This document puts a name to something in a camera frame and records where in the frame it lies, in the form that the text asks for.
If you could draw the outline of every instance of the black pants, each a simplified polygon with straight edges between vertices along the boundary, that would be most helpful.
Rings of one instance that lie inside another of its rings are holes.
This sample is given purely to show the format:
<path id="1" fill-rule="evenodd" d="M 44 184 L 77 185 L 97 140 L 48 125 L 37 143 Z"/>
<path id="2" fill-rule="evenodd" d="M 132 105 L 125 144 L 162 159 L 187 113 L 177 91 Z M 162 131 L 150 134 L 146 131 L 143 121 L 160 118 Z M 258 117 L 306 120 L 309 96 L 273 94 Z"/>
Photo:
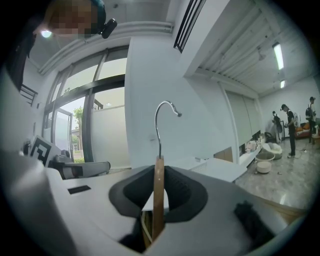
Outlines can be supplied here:
<path id="1" fill-rule="evenodd" d="M 290 146 L 291 146 L 291 156 L 296 155 L 296 138 L 295 138 L 295 132 L 292 130 L 289 130 L 289 136 L 290 136 Z"/>
<path id="2" fill-rule="evenodd" d="M 316 133 L 316 122 L 315 121 L 309 121 L 309 125 L 310 125 L 310 133 L 309 133 L 309 143 L 311 142 L 312 139 L 312 134 Z"/>

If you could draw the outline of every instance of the sofa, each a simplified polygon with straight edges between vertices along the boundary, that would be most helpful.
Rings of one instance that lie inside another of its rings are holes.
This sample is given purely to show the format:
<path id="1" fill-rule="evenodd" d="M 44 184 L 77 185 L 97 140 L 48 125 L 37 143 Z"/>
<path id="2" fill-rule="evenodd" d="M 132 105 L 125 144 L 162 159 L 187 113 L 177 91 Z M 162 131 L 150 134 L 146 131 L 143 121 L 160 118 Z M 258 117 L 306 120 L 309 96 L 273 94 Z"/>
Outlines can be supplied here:
<path id="1" fill-rule="evenodd" d="M 295 128 L 295 138 L 307 138 L 310 135 L 310 124 L 309 122 L 301 123 L 299 127 Z"/>

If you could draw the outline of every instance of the metal hook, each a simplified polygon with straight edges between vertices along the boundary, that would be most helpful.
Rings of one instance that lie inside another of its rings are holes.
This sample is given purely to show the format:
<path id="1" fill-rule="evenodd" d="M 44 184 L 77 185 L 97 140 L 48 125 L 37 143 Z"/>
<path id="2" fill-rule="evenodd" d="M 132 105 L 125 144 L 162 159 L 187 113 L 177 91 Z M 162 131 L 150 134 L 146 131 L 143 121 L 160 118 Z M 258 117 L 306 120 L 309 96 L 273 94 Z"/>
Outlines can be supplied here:
<path id="1" fill-rule="evenodd" d="M 159 141 L 159 159 L 161 159 L 161 140 L 160 140 L 160 135 L 159 135 L 159 131 L 158 131 L 158 123 L 157 123 L 157 119 L 158 119 L 158 112 L 159 112 L 159 109 L 160 107 L 165 104 L 165 103 L 168 103 L 170 105 L 170 107 L 172 108 L 172 111 L 178 116 L 178 117 L 181 117 L 182 114 L 179 113 L 175 107 L 175 105 L 168 101 L 168 100 L 164 100 L 162 101 L 159 106 L 157 107 L 156 109 L 156 112 L 155 112 L 155 116 L 154 116 L 154 126 L 155 126 L 155 130 L 156 130 L 156 134 L 158 136 L 158 141 Z"/>

